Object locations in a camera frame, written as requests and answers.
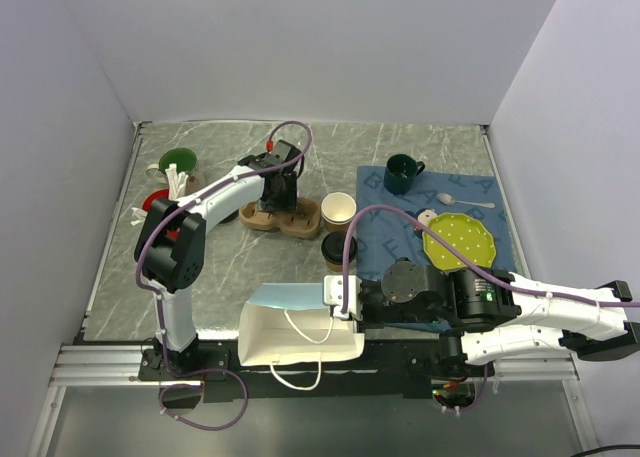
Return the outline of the light blue paper bag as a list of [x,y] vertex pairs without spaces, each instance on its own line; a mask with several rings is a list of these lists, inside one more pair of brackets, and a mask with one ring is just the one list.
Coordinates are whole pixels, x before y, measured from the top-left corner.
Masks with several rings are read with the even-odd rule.
[[[281,385],[298,392],[315,390],[327,363],[361,357],[365,335],[352,320],[331,316],[323,303],[323,286],[267,283],[244,304],[238,327],[238,359],[243,367],[265,366]],[[316,372],[311,385],[296,385],[278,371],[309,363]]]

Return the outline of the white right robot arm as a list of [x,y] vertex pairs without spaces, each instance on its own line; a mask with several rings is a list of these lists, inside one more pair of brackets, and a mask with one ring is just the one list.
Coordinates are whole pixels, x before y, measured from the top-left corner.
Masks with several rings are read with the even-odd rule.
[[632,297],[619,280],[571,288],[503,270],[441,271],[400,259],[380,280],[362,281],[349,298],[364,328],[437,334],[430,350],[406,357],[430,378],[492,374],[496,360],[542,351],[609,362],[639,350],[639,325],[625,313]]

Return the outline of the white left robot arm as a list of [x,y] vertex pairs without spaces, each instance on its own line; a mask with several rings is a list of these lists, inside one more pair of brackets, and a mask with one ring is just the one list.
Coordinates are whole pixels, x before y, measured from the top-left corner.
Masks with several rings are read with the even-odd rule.
[[202,368],[191,287],[204,266],[207,233],[256,201],[271,211],[295,209],[307,149],[269,139],[264,153],[241,159],[216,182],[185,197],[158,198],[151,204],[134,251],[135,279],[154,297],[154,351],[174,378],[188,378]]

